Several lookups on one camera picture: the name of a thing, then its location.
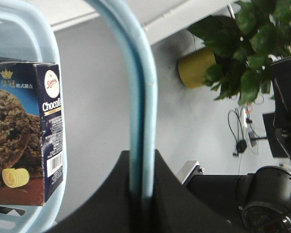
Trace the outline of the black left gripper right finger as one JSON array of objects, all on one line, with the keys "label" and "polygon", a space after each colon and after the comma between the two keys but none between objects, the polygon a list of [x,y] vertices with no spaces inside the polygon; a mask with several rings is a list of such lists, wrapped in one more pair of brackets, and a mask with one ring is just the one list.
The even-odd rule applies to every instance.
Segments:
[{"label": "black left gripper right finger", "polygon": [[175,177],[155,150],[154,233],[229,233],[228,224],[197,200]]}]

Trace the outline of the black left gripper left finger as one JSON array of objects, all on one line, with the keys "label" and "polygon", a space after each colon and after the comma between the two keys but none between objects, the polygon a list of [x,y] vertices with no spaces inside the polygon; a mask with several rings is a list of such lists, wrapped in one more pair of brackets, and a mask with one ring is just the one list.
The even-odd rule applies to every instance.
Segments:
[{"label": "black left gripper left finger", "polygon": [[129,196],[129,151],[121,152],[99,189],[48,233],[137,233]]}]

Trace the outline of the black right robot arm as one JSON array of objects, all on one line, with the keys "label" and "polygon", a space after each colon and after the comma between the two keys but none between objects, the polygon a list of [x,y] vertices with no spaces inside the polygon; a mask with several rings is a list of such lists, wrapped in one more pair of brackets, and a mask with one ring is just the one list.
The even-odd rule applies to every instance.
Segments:
[{"label": "black right robot arm", "polygon": [[276,166],[182,184],[157,151],[153,200],[161,233],[291,233],[291,174]]}]

